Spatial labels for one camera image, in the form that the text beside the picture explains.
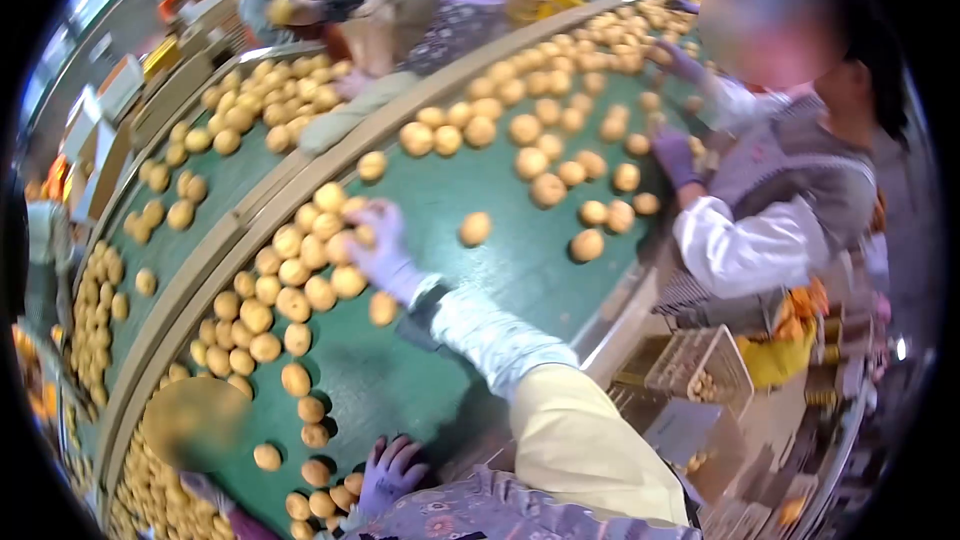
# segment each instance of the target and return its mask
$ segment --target hand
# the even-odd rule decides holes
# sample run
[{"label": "hand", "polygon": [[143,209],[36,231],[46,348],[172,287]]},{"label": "hand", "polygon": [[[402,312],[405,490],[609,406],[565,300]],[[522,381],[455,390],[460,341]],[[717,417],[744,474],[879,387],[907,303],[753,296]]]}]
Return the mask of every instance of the hand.
[{"label": "hand", "polygon": [[[267,3],[267,19],[278,25],[279,23],[274,20],[271,12],[271,5],[275,0],[270,0]],[[293,6],[293,12],[290,14],[290,17],[287,18],[286,22],[283,23],[283,26],[312,26],[313,24],[318,24],[326,19],[326,11],[324,9],[324,2],[322,0],[287,0],[290,2],[290,5]]]},{"label": "hand", "polygon": [[374,81],[374,78],[354,66],[350,73],[334,82],[333,88],[342,98],[353,101]]},{"label": "hand", "polygon": [[679,190],[690,183],[703,184],[703,178],[693,168],[690,134],[669,125],[663,126],[652,142],[656,161]]},{"label": "hand", "polygon": [[367,520],[377,519],[424,479],[429,469],[426,463],[410,466],[420,449],[420,443],[411,442],[405,435],[390,442],[390,446],[385,436],[377,439],[366,458],[358,503]]},{"label": "hand", "polygon": [[656,66],[671,76],[676,76],[694,85],[699,85],[707,75],[707,69],[696,59],[686,54],[677,44],[657,40],[656,45],[670,54],[670,64]]},{"label": "hand", "polygon": [[223,490],[215,486],[206,475],[181,471],[179,477],[182,486],[189,488],[198,498],[204,499],[210,505],[216,507],[223,515],[236,508],[236,502],[224,494]]},{"label": "hand", "polygon": [[683,11],[686,13],[700,14],[700,5],[690,0],[666,0],[663,6],[671,11]]},{"label": "hand", "polygon": [[352,210],[345,216],[354,225],[368,225],[376,237],[376,245],[367,248],[352,240],[346,249],[366,279],[409,309],[417,286],[426,278],[407,252],[403,238],[403,213],[389,200],[374,198],[366,207]]}]

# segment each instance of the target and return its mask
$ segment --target white sleeve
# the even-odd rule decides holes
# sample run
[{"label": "white sleeve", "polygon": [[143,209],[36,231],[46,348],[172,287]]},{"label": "white sleeve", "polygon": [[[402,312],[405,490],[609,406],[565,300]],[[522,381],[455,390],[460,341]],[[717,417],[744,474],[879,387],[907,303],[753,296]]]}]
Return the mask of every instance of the white sleeve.
[{"label": "white sleeve", "polygon": [[[431,274],[420,283],[417,299],[441,281]],[[434,340],[464,356],[486,380],[491,394],[512,401],[528,371],[548,364],[578,368],[580,360],[566,342],[500,310],[481,292],[465,286],[444,294],[430,323]]]},{"label": "white sleeve", "polygon": [[784,109],[791,98],[783,92],[757,95],[736,81],[708,72],[700,82],[700,92],[716,113],[710,128],[731,130],[750,126],[760,118]]},{"label": "white sleeve", "polygon": [[823,228],[799,196],[738,222],[733,219],[722,200],[702,196],[673,226],[683,264],[715,296],[802,286],[810,281],[810,270],[830,259]]}]

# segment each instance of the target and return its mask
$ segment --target wire basket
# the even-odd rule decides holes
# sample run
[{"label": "wire basket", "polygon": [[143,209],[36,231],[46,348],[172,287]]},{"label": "wire basket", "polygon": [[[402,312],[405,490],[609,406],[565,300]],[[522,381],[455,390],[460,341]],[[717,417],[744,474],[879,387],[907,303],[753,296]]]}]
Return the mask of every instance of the wire basket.
[{"label": "wire basket", "polygon": [[700,402],[695,390],[702,373],[712,378],[716,390],[707,402],[726,405],[739,419],[754,397],[754,383],[725,325],[675,332],[644,377],[643,385]]}]

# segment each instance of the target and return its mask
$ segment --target lavender glove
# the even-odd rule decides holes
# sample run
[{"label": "lavender glove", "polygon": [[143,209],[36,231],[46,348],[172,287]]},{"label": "lavender glove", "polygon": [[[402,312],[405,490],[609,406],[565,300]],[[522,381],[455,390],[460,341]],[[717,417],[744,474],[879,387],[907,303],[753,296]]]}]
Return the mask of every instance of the lavender glove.
[{"label": "lavender glove", "polygon": [[700,14],[700,5],[690,0],[666,0],[663,6],[671,11],[684,11],[686,13]]},{"label": "lavender glove", "polygon": [[383,292],[409,309],[417,286],[426,274],[417,269],[403,239],[403,213],[389,200],[374,198],[361,210],[345,216],[354,225],[368,225],[376,236],[376,246],[367,248],[351,241],[346,249],[357,268]]},{"label": "lavender glove", "polygon": [[387,446],[380,436],[366,458],[363,487],[357,508],[367,520],[377,519],[400,498],[413,492],[429,469],[426,463],[410,466],[421,445],[401,435]]},{"label": "lavender glove", "polygon": [[181,471],[180,484],[189,488],[198,498],[204,499],[210,505],[216,507],[224,515],[228,515],[236,509],[236,502],[224,494],[224,491],[215,486],[210,478],[204,474]]},{"label": "lavender glove", "polygon": [[707,75],[707,69],[696,59],[686,54],[677,44],[657,40],[656,45],[670,54],[669,65],[659,65],[662,70],[671,76],[676,76],[684,81],[694,85],[700,85],[704,76]]},{"label": "lavender glove", "polygon": [[670,178],[674,190],[692,183],[704,183],[703,177],[693,168],[690,134],[664,126],[654,138],[653,150],[656,161]]},{"label": "lavender glove", "polygon": [[377,80],[366,75],[366,73],[354,66],[350,73],[333,84],[333,88],[337,91],[338,95],[347,101],[353,101],[375,81]]}]

